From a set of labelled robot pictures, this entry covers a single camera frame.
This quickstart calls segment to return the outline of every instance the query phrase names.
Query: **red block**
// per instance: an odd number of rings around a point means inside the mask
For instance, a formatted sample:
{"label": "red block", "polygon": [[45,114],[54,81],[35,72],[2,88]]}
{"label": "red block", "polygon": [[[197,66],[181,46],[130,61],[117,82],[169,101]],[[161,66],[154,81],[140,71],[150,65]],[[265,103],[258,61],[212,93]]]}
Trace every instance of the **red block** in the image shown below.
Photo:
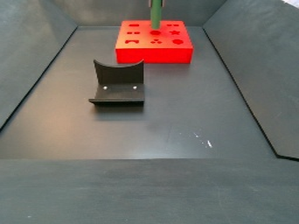
{"label": "red block", "polygon": [[116,41],[116,62],[190,63],[192,42],[182,21],[161,21],[161,28],[150,28],[150,21],[124,21]]}

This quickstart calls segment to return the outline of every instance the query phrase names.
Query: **white scuff mark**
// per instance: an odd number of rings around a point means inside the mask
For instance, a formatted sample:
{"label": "white scuff mark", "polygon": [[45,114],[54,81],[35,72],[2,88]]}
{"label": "white scuff mark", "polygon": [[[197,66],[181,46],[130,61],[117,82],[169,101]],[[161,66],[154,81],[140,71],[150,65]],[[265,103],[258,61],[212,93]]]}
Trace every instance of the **white scuff mark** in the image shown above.
{"label": "white scuff mark", "polygon": [[282,0],[282,2],[299,8],[299,0]]}
{"label": "white scuff mark", "polygon": [[210,141],[208,140],[208,146],[212,148]]}

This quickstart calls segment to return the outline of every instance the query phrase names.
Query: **star-shaped hole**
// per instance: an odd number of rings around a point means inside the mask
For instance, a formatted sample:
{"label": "star-shaped hole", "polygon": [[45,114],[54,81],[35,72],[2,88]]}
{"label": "star-shaped hole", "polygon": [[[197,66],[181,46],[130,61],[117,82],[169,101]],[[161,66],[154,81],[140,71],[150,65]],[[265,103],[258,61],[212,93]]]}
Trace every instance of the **star-shaped hole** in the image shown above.
{"label": "star-shaped hole", "polygon": [[170,34],[172,34],[172,35],[178,35],[180,32],[178,32],[178,31],[170,31]]}

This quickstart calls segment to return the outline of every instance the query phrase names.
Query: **bin floor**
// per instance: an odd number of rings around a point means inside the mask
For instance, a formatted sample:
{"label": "bin floor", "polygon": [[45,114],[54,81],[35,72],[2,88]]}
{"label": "bin floor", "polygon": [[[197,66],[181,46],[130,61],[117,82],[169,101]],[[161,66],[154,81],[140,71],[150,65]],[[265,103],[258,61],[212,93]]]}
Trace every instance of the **bin floor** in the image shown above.
{"label": "bin floor", "polygon": [[144,65],[144,106],[94,107],[116,27],[78,28],[0,133],[0,158],[273,158],[200,27],[188,65]]}

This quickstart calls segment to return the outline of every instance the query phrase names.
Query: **gray floor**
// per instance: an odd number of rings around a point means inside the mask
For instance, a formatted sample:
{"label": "gray floor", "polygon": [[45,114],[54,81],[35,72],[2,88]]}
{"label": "gray floor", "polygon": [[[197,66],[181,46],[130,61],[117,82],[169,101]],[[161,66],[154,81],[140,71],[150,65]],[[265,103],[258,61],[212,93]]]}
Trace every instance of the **gray floor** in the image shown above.
{"label": "gray floor", "polygon": [[221,159],[0,163],[13,224],[297,224],[299,164]]}
{"label": "gray floor", "polygon": [[273,158],[205,34],[189,65],[145,65],[144,107],[94,108],[92,60],[114,65],[116,27],[78,28],[0,133],[0,158]]}

